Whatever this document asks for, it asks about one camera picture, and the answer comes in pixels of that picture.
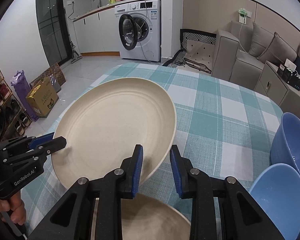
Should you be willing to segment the person left hand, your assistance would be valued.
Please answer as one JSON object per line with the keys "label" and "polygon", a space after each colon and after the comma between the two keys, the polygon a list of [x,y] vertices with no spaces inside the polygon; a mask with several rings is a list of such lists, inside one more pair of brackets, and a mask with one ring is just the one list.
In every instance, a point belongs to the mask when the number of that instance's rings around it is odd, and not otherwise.
{"label": "person left hand", "polygon": [[26,221],[26,210],[24,202],[21,199],[21,192],[17,192],[8,200],[0,200],[0,218],[3,222],[6,222],[1,211],[12,211],[10,215],[11,221],[14,224],[23,225]]}

